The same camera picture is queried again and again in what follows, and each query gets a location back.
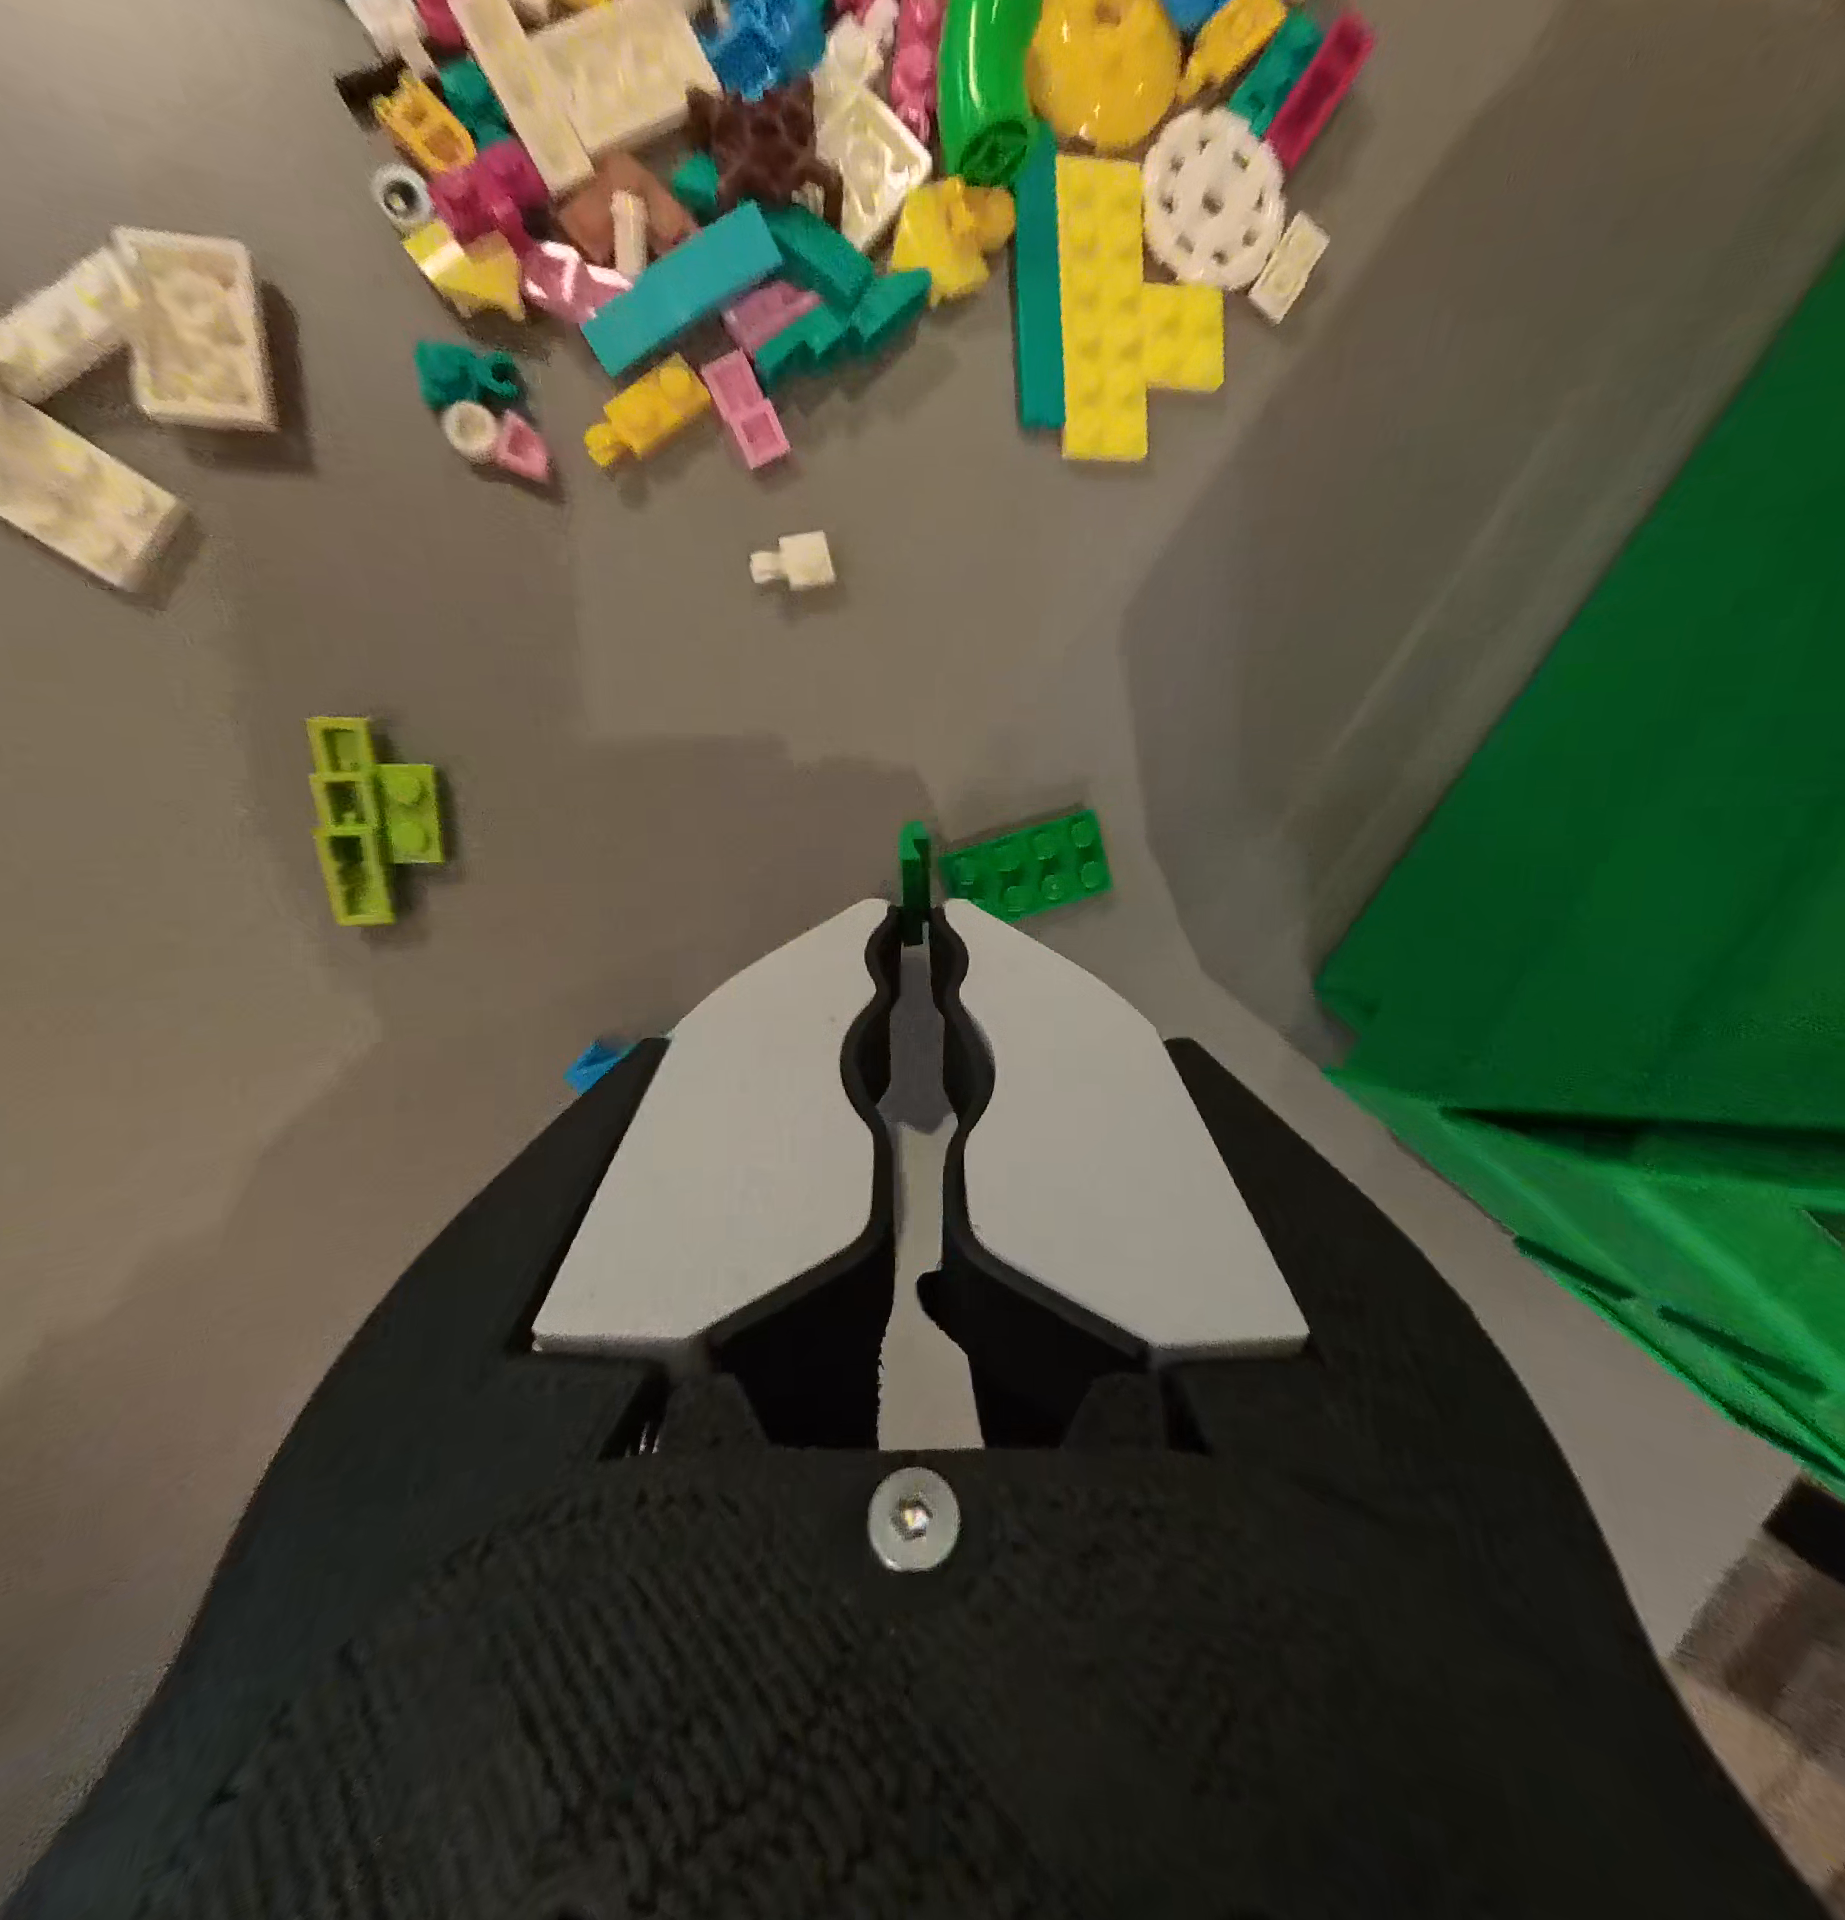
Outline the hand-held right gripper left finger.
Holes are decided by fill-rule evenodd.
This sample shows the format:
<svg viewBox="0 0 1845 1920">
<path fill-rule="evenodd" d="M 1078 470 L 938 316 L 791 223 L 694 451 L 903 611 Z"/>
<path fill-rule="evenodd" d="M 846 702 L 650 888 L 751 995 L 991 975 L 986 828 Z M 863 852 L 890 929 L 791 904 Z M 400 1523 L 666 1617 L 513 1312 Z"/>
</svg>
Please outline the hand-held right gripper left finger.
<svg viewBox="0 0 1845 1920">
<path fill-rule="evenodd" d="M 895 1307 L 895 906 L 795 937 L 673 1031 L 529 1328 L 729 1377 L 764 1435 L 867 1451 Z"/>
</svg>

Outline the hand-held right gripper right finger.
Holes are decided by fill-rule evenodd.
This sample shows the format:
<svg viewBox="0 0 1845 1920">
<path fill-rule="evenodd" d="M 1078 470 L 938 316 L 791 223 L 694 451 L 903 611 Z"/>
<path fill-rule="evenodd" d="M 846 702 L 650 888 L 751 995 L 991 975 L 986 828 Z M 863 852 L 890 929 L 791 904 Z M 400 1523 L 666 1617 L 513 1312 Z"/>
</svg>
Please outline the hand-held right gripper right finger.
<svg viewBox="0 0 1845 1920">
<path fill-rule="evenodd" d="M 978 906 L 930 927 L 955 1117 L 925 1312 L 988 1447 L 1055 1447 L 1100 1379 L 1283 1363 L 1310 1342 L 1170 1043 L 1099 975 Z"/>
</svg>

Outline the green lego plate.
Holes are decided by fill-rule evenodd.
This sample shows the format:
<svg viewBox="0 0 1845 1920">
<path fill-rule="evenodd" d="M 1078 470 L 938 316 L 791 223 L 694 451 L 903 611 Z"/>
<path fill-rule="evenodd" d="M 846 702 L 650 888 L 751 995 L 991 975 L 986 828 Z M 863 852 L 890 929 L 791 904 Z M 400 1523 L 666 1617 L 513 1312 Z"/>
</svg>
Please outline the green lego plate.
<svg viewBox="0 0 1845 1920">
<path fill-rule="evenodd" d="M 952 849 L 940 889 L 1010 926 L 1104 899 L 1113 877 L 1099 814 L 1072 809 Z"/>
</svg>

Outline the lime green lego brick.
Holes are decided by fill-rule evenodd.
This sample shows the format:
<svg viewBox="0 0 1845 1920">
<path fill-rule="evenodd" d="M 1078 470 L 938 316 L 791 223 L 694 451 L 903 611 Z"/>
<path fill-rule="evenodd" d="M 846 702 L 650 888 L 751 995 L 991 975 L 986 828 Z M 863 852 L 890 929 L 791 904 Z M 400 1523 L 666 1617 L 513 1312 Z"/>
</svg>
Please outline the lime green lego brick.
<svg viewBox="0 0 1845 1920">
<path fill-rule="evenodd" d="M 363 716 L 309 716 L 314 852 L 334 926 L 390 927 L 407 871 L 449 862 L 443 783 L 428 763 L 383 759 Z"/>
</svg>

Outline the pile of mixed lego bricks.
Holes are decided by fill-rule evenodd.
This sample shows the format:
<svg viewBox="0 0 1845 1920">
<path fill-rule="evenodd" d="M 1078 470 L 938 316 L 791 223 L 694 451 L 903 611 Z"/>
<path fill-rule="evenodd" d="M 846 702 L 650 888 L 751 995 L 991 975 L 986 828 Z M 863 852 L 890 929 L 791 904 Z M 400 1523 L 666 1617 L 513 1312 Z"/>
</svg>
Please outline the pile of mixed lego bricks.
<svg viewBox="0 0 1845 1920">
<path fill-rule="evenodd" d="M 1009 280 L 1018 423 L 1136 465 L 1153 393 L 1225 379 L 1229 304 L 1283 324 L 1330 237 L 1291 175 L 1375 49 L 1349 4 L 350 4 L 336 80 L 373 195 L 464 318 L 571 325 L 612 392 L 599 470 Z"/>
</svg>

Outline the long white lego plate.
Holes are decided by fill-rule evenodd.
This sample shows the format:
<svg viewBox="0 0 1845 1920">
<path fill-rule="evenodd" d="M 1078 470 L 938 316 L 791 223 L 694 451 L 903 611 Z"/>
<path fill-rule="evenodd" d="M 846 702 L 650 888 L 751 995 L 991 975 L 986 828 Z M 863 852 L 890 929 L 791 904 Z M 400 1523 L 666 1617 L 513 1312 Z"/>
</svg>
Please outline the long white lego plate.
<svg viewBox="0 0 1845 1920">
<path fill-rule="evenodd" d="M 13 397 L 0 379 L 0 523 L 107 590 L 135 593 L 185 521 L 179 497 Z"/>
</svg>

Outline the wide white lego plate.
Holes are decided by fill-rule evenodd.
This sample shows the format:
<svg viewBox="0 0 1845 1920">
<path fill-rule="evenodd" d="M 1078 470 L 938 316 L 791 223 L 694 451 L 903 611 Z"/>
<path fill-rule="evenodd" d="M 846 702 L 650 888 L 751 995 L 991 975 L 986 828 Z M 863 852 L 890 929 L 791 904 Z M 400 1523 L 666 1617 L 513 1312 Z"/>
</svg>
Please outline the wide white lego plate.
<svg viewBox="0 0 1845 1920">
<path fill-rule="evenodd" d="M 180 429 L 272 435 L 279 404 L 253 253 L 237 237 L 112 231 L 137 406 Z"/>
</svg>

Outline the narrow white lego plate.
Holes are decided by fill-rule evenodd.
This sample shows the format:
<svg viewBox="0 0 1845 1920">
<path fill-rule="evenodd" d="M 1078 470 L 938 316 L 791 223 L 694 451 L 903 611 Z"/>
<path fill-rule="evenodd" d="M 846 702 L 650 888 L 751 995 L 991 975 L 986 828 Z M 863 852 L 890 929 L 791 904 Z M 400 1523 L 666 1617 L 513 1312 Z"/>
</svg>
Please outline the narrow white lego plate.
<svg viewBox="0 0 1845 1920">
<path fill-rule="evenodd" d="M 46 402 L 123 352 L 135 325 L 135 284 L 115 245 L 0 314 L 0 385 Z"/>
</svg>

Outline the green plastic storage box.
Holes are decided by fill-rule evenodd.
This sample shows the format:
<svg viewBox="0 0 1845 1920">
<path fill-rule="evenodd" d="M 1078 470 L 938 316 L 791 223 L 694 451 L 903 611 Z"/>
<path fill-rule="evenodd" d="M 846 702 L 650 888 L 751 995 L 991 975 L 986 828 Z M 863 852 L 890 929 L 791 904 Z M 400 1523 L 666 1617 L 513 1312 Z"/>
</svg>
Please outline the green plastic storage box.
<svg viewBox="0 0 1845 1920">
<path fill-rule="evenodd" d="M 1316 995 L 1343 1091 L 1845 1503 L 1845 246 Z"/>
</svg>

